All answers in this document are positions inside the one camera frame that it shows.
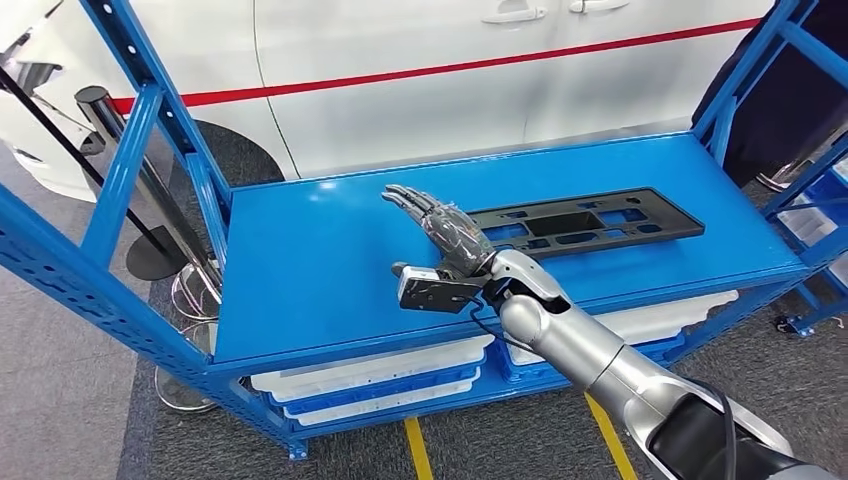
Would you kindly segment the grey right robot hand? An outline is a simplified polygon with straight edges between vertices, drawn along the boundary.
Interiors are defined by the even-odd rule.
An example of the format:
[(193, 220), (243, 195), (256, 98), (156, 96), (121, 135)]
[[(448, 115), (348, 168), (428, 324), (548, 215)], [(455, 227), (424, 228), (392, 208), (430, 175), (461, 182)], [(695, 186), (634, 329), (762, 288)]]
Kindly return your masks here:
[(438, 270), (452, 279), (488, 274), (496, 251), (480, 227), (453, 203), (402, 185), (386, 185), (381, 197), (404, 211), (442, 254)]

